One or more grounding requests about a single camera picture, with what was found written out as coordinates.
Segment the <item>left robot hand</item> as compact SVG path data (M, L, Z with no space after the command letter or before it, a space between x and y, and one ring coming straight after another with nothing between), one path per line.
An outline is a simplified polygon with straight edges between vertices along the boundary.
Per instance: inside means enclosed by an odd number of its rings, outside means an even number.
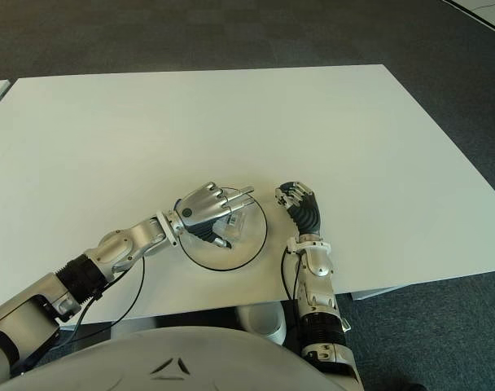
M184 229L193 236L219 248L232 248L228 240L213 230L213 226L216 221L252 204L253 192L252 186L225 191L216 183L208 182L182 198L174 211Z

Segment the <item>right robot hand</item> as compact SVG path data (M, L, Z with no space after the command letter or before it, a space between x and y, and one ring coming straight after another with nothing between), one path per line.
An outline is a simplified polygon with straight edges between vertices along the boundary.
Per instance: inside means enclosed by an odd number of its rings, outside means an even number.
M302 182L285 182L275 198L295 223L300 235L319 235L321 215L314 192Z

